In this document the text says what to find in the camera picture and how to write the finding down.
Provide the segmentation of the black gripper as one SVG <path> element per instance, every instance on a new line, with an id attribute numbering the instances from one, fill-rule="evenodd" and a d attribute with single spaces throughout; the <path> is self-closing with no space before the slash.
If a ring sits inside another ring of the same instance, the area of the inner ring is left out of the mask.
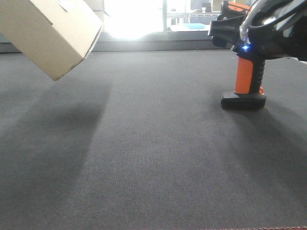
<path id="1" fill-rule="evenodd" d="M 240 39 L 267 59 L 307 60 L 307 2 L 254 0 L 239 27 Z"/>

